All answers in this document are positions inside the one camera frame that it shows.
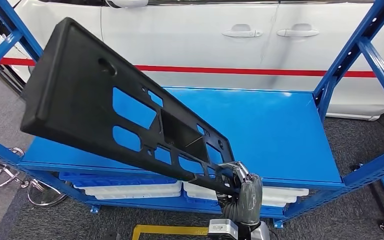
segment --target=car door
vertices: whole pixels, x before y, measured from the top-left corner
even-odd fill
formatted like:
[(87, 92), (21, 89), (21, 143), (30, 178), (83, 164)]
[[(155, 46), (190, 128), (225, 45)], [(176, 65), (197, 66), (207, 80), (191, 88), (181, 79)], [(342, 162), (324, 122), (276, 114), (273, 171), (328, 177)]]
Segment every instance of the car door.
[[(102, 40), (100, 5), (99, 0), (21, 0), (14, 10), (40, 46), (45, 48), (55, 25), (65, 17), (76, 20)], [(20, 43), (16, 43), (5, 57), (30, 58)], [(27, 66), (13, 65), (12, 68), (27, 82), (30, 77), (30, 70)]]
[[(274, 76), (280, 90), (312, 91), (357, 28), (372, 1), (282, 1), (263, 65), (301, 70)], [(373, 44), (384, 58), (384, 27)], [(373, 120), (384, 113), (384, 90), (361, 55), (334, 90), (328, 116)]]
[(103, 41), (162, 86), (255, 88), (277, 2), (150, 0), (102, 7)]

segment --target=blue shelf frame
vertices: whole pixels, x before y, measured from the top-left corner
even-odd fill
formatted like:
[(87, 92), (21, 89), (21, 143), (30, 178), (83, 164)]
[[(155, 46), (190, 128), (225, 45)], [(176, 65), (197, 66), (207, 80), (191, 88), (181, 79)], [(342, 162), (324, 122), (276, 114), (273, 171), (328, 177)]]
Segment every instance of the blue shelf frame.
[[(11, 31), (11, 34), (0, 45), (0, 59), (14, 46), (16, 42), (20, 42), (21, 45), (27, 50), (31, 58), (34, 61), (38, 61), (39, 57), (43, 53), (42, 48), (6, 0), (0, 0), (0, 19)], [(383, 25), (384, 0), (376, 0), (312, 93), (321, 122), (323, 122), (325, 119), (335, 86), (338, 84), (338, 82), (360, 54), (364, 55), (370, 67), (373, 69), (376, 77), (379, 79), (381, 85), (384, 88), (384, 61), (374, 46), (371, 44), (371, 40)], [(56, 189), (59, 189), (61, 192), (80, 202), (90, 205), (91, 212), (93, 213), (98, 212), (100, 205), (130, 206), (142, 208), (150, 207), (146, 204), (136, 204), (131, 201), (123, 202), (96, 200), (94, 197), (84, 195), (77, 189), (63, 184), (58, 178), (53, 177), (45, 169), (37, 167), (36, 170), (33, 170), (27, 169), (20, 165), (19, 163), (21, 158), (9, 151), (1, 144), (0, 161), (26, 172), (30, 176), (43, 181)], [(263, 214), (274, 219), (275, 227), (283, 228), (284, 222), (287, 222), (301, 214), (311, 211), (323, 204), (326, 204), (375, 181), (382, 180), (384, 182), (384, 154), (373, 159), (369, 163), (364, 164), (358, 170), (343, 176), (342, 180), (343, 186), (341, 187), (320, 190), (315, 195), (301, 202), (292, 203), (286, 210), (279, 210), (277, 208), (267, 209), (268, 212), (271, 212), (271, 214), (268, 212)], [(180, 207), (179, 209), (167, 209), (186, 211), (183, 207)], [(214, 213), (214, 211), (205, 210), (202, 212)]]

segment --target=rectangular cutout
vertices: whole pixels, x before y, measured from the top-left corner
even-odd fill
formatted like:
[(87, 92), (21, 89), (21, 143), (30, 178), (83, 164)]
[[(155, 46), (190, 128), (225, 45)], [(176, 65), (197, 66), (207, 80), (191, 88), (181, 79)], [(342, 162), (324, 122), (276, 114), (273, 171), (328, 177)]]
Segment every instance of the rectangular cutout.
[(112, 89), (112, 108), (118, 115), (146, 129), (150, 129), (157, 115), (153, 109), (116, 87)]
[(151, 100), (158, 104), (160, 107), (163, 107), (163, 99), (159, 96), (157, 96), (154, 92), (151, 90), (148, 90), (148, 95), (151, 96)]
[(206, 145), (206, 150), (208, 151), (209, 160), (215, 164), (222, 164), (223, 163), (222, 153), (208, 143), (205, 145)]
[(141, 140), (139, 139), (139, 136), (134, 132), (124, 129), (120, 126), (114, 126), (112, 128), (112, 137), (120, 146), (136, 152), (141, 150)]
[(209, 163), (201, 134), (163, 109), (161, 110), (161, 121), (166, 143)]
[(202, 135), (205, 135), (204, 128), (199, 124), (196, 125), (196, 129), (198, 129), (198, 132), (200, 132)]

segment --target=blue metal shelf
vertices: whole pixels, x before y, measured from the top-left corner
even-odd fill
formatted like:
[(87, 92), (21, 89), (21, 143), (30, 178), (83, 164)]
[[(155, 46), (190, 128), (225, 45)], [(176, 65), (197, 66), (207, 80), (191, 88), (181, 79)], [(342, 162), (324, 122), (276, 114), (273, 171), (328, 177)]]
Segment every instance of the blue metal shelf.
[[(311, 189), (344, 186), (311, 92), (166, 89), (230, 139), (235, 159), (252, 166), (263, 184)], [(59, 157), (44, 155), (48, 149)], [(26, 169), (64, 172), (155, 174), (38, 137), (20, 164)], [(202, 171), (196, 165), (189, 167), (184, 168)]]
[[(0, 45), (0, 58), (19, 41), (37, 61), (41, 47), (6, 0), (0, 0), (0, 19), (11, 31)], [(235, 158), (264, 177), (265, 185), (322, 189), (287, 209), (263, 207), (261, 216), (274, 218), (275, 227), (384, 179), (384, 154), (340, 176), (323, 131), (334, 88), (360, 54), (384, 88), (384, 61), (370, 42), (383, 25), (384, 0), (376, 0), (313, 92), (166, 88), (228, 137)], [(103, 201), (87, 196), (47, 171), (112, 176), (154, 173), (41, 138), (33, 141), (24, 158), (0, 144), (0, 161), (92, 206), (94, 213), (100, 205), (220, 212), (216, 206), (191, 204), (181, 197)]]
[[(108, 205), (205, 214), (220, 214), (220, 206), (211, 205), (207, 203), (190, 203), (186, 201), (186, 198), (184, 196), (115, 200), (93, 199), (94, 197), (90, 197), (90, 199), (87, 200), (86, 203), (90, 205)], [(262, 206), (260, 214), (265, 218), (283, 218), (284, 208), (274, 206)]]

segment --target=car window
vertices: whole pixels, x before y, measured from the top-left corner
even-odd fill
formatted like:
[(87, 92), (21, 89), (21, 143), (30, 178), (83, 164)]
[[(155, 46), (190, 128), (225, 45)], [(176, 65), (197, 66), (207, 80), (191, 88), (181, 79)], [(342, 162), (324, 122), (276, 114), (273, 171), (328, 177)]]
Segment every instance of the car window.
[(60, 4), (73, 4), (84, 6), (104, 6), (104, 0), (39, 0), (44, 3), (60, 3)]

